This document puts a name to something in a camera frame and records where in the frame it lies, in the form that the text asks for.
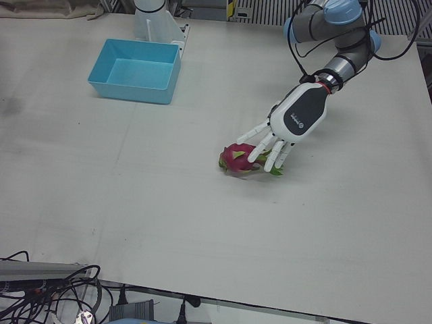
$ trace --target robotic hand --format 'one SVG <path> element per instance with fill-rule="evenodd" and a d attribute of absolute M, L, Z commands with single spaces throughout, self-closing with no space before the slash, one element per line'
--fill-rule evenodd
<path fill-rule="evenodd" d="M 237 139 L 237 144 L 242 144 L 268 130 L 264 139 L 249 154 L 248 161 L 255 161 L 265 147 L 275 140 L 264 170 L 271 171 L 273 164 L 279 169 L 294 144 L 311 133 L 324 119 L 325 100 L 329 94 L 328 87 L 320 82 L 304 83 L 294 88 L 282 102 L 273 106 L 263 123 Z"/>
<path fill-rule="evenodd" d="M 237 139 L 237 144 L 242 144 L 267 131 L 249 154 L 249 162 L 254 162 L 274 142 L 264 170 L 271 171 L 273 165 L 280 168 L 294 144 L 308 136 L 325 118 L 327 97 L 342 89 L 379 49 L 381 40 L 366 28 L 361 13 L 358 0 L 312 0 L 300 15 L 288 18 L 284 27 L 288 42 L 334 38 L 337 55 L 313 76 L 300 79 L 301 84 L 273 106 L 263 123 Z"/>

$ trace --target white table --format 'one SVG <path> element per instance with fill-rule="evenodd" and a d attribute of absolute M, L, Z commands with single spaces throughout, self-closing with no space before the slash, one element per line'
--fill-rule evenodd
<path fill-rule="evenodd" d="M 220 151 L 300 74 L 281 28 L 190 21 L 171 105 L 87 83 L 133 17 L 0 20 L 0 254 L 101 277 L 374 323 L 430 321 L 432 109 L 415 49 L 329 98 L 285 175 Z M 382 55 L 400 52 L 385 37 Z M 305 61 L 317 70 L 331 45 Z"/>

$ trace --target light blue tray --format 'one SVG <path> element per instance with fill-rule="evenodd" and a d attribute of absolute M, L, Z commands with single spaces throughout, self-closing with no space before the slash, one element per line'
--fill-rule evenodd
<path fill-rule="evenodd" d="M 102 97 L 167 104 L 179 72 L 177 45 L 107 39 L 88 82 Z"/>

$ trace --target black cable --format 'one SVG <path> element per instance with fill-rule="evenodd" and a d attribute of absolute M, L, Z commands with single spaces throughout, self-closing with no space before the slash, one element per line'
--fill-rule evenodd
<path fill-rule="evenodd" d="M 333 37 L 327 38 L 327 39 L 323 40 L 322 42 L 320 42 L 318 45 L 315 45 L 315 46 L 314 46 L 312 49 L 310 49 L 309 51 L 307 51 L 306 54 L 300 54 L 300 53 L 298 52 L 298 49 L 297 49 L 297 44 L 294 44 L 294 46 L 295 46 L 295 48 L 296 48 L 297 55 L 298 55 L 299 57 L 301 57 L 301 58 L 304 59 L 304 58 L 307 57 L 309 54 L 311 54 L 315 49 L 317 49 L 318 47 L 320 47 L 322 44 L 324 44 L 324 43 L 326 43 L 326 42 L 329 42 L 329 41 L 331 41 L 331 40 L 333 40 L 333 39 L 335 39 L 335 38 L 337 38 L 337 37 L 339 37 L 339 36 L 343 36 L 343 35 L 345 35 L 345 34 L 349 34 L 350 32 L 354 32 L 354 31 L 356 31 L 356 30 L 365 29 L 365 28 L 369 29 L 370 27 L 372 27 L 372 26 L 374 26 L 374 25 L 376 25 L 376 24 L 379 24 L 380 22 L 383 22 L 385 19 L 386 19 L 386 18 L 380 18 L 380 19 L 378 19 L 378 20 L 375 21 L 375 22 L 371 22 L 371 23 L 367 24 L 365 27 L 356 27 L 356 28 L 350 29 L 350 30 L 348 30 L 348 31 L 346 31 L 346 32 L 343 32 L 343 33 L 341 33 L 341 34 L 338 34 L 338 35 L 336 35 L 336 36 L 333 36 Z"/>
<path fill-rule="evenodd" d="M 291 17 L 290 23 L 288 24 L 288 31 L 287 31 L 288 47 L 290 48 L 291 55 L 294 58 L 294 61 L 296 61 L 298 68 L 303 73 L 303 76 L 308 76 L 309 74 L 308 74 L 308 72 L 306 72 L 306 70 L 304 69 L 303 65 L 300 63 L 300 61 L 298 60 L 296 54 L 294 53 L 294 50 L 292 49 L 292 44 L 291 44 L 291 41 L 290 41 L 290 32 L 291 32 L 291 29 L 292 29 L 292 22 L 294 21 L 294 18 L 298 14 L 300 8 L 306 3 L 306 1 L 307 0 L 301 0 L 300 3 L 297 5 L 296 9 L 292 13 L 292 17 Z"/>
<path fill-rule="evenodd" d="M 375 57 L 381 61 L 393 61 L 395 59 L 399 59 L 402 56 L 404 56 L 410 50 L 412 44 L 414 44 L 414 41 L 416 40 L 417 35 L 419 34 L 421 14 L 420 14 L 419 3 L 417 2 L 417 0 L 410 0 L 410 1 L 412 3 L 412 6 L 414 7 L 415 12 L 416 12 L 416 26 L 414 28 L 414 34 L 412 35 L 411 41 L 409 42 L 407 47 L 398 55 L 391 56 L 391 57 L 382 57 L 382 56 L 379 56 L 378 54 L 371 51 L 371 54 L 373 57 Z"/>
<path fill-rule="evenodd" d="M 80 299 L 78 297 L 78 293 L 76 292 L 76 288 L 75 287 L 72 287 L 72 292 L 75 295 L 76 302 L 78 303 L 78 307 L 80 308 L 80 311 L 82 311 L 82 303 L 81 303 L 81 301 L 80 301 Z"/>
<path fill-rule="evenodd" d="M 81 269 L 73 272 L 72 274 L 68 275 L 65 278 L 65 280 L 71 280 L 72 278 L 74 278 L 76 275 L 79 275 L 83 271 L 86 271 L 86 270 L 89 270 L 89 269 L 93 269 L 93 268 L 96 268 L 97 271 L 96 271 L 96 274 L 93 277 L 88 278 L 88 280 L 91 281 L 91 280 L 95 279 L 99 275 L 99 273 L 101 272 L 101 267 L 100 266 L 98 266 L 98 265 L 88 265 L 88 266 L 83 267 L 83 268 L 81 268 Z"/>
<path fill-rule="evenodd" d="M 382 57 L 382 56 L 379 56 L 378 54 L 374 53 L 374 51 L 372 51 L 371 40 L 370 40 L 370 37 L 369 37 L 369 30 L 370 30 L 370 28 L 372 26 L 374 26 L 376 24 L 379 24 L 382 21 L 384 21 L 385 18 L 380 18 L 379 20 L 377 20 L 375 22 L 372 22 L 372 19 L 373 19 L 373 8 L 374 8 L 375 0 L 371 0 L 370 1 L 370 7 L 369 7 L 369 14 L 368 14 L 368 19 L 367 19 L 367 24 L 364 27 L 359 27 L 359 29 L 364 29 L 364 31 L 365 31 L 364 38 L 361 41 L 366 41 L 368 53 L 371 55 L 371 57 L 376 57 L 377 59 L 382 60 L 382 61 L 392 61 L 392 60 L 395 60 L 395 59 L 398 59 L 398 58 L 401 58 L 402 56 L 404 56 L 409 51 L 409 49 L 411 48 L 411 46 L 414 44 L 414 41 L 415 41 L 415 39 L 417 37 L 417 34 L 419 33 L 421 15 L 420 15 L 420 9 L 419 9 L 419 4 L 418 4 L 417 0 L 410 0 L 410 1 L 411 1 L 412 5 L 414 7 L 415 12 L 416 12 L 416 25 L 415 25 L 415 28 L 414 28 L 414 33 L 412 35 L 412 39 L 411 39 L 410 43 L 408 44 L 408 46 L 400 54 L 395 55 L 393 57 Z M 298 4 L 298 6 L 296 7 L 296 9 L 294 10 L 294 13 L 293 13 L 293 15 L 291 17 L 290 23 L 288 24 L 288 32 L 287 32 L 287 34 L 288 34 L 287 35 L 288 47 L 290 48 L 290 52 L 292 54 L 292 57 L 296 61 L 298 67 L 300 68 L 300 71 L 303 73 L 303 78 L 306 77 L 306 76 L 309 76 L 309 74 L 303 68 L 302 64 L 300 63 L 300 61 L 298 60 L 296 54 L 294 53 L 294 50 L 292 48 L 292 44 L 290 42 L 290 31 L 291 31 L 291 28 L 292 28 L 292 22 L 294 21 L 294 17 L 298 14 L 298 11 L 304 5 L 305 2 L 306 2 L 306 0 L 302 0 Z M 332 39 L 334 39 L 334 38 L 336 38 L 338 36 L 341 36 L 343 34 L 347 34 L 347 33 L 352 32 L 352 31 L 353 30 L 347 31 L 345 33 L 342 33 L 340 35 L 337 35 L 335 37 L 331 37 L 329 39 L 326 39 L 326 40 L 320 42 L 318 45 L 316 45 L 315 47 L 313 47 L 310 51 L 308 51 L 303 56 L 298 52 L 298 48 L 297 48 L 297 44 L 296 44 L 295 45 L 296 52 L 297 52 L 297 54 L 298 54 L 299 57 L 304 58 L 307 55 L 309 55 L 312 51 L 314 51 L 317 47 L 321 46 L 322 44 L 324 44 L 324 43 L 326 43 L 326 42 L 328 42 L 328 41 L 330 41 L 330 40 L 332 40 Z M 347 81 L 351 80 L 353 77 L 359 75 L 360 73 L 364 72 L 364 70 L 367 68 L 368 64 L 369 64 L 369 58 L 367 59 L 364 67 L 359 72 L 357 72 L 353 76 L 349 77 L 347 80 L 344 80 L 344 83 L 346 83 Z"/>
<path fill-rule="evenodd" d="M 26 261 L 30 262 L 30 257 L 28 256 L 28 252 L 23 250 L 23 251 L 19 251 L 17 253 L 13 253 L 12 255 L 9 255 L 7 258 L 0 258 L 0 261 L 16 261 L 16 260 L 12 260 L 13 257 L 16 257 L 17 255 L 20 254 L 25 254 L 26 255 Z"/>
<path fill-rule="evenodd" d="M 92 307 L 91 307 L 91 305 L 89 304 L 89 303 L 87 303 L 87 302 L 85 302 L 85 301 L 83 301 L 83 300 L 81 300 L 81 299 L 79 299 L 79 298 L 67 298 L 67 297 L 63 297 L 63 298 L 57 298 L 57 299 L 52 299 L 52 301 L 53 302 L 67 302 L 67 301 L 70 301 L 70 302 L 76 302 L 78 305 L 84 305 L 84 306 L 87 306 L 88 307 L 88 309 L 91 309 Z"/>
<path fill-rule="evenodd" d="M 10 323 L 13 323 L 12 322 L 13 320 L 22 320 L 22 319 L 26 319 L 26 317 L 16 317 L 16 318 L 9 317 L 6 319 L 0 319 L 0 322 L 9 321 Z M 36 319 L 32 319 L 32 322 L 36 324 L 46 324 L 46 321 L 42 322 L 42 321 L 37 321 Z"/>

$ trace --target dragon fruit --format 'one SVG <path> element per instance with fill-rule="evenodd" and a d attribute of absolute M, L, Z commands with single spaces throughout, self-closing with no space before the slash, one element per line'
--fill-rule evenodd
<path fill-rule="evenodd" d="M 231 144 L 225 147 L 223 152 L 219 156 L 219 166 L 225 171 L 231 171 L 234 173 L 248 173 L 250 171 L 256 171 L 261 167 L 264 167 L 267 155 L 270 151 L 265 151 L 260 154 L 255 162 L 251 163 L 248 161 L 249 154 L 255 149 L 255 146 L 250 144 Z M 270 171 L 275 176 L 282 174 L 281 169 L 276 169 L 274 166 Z"/>

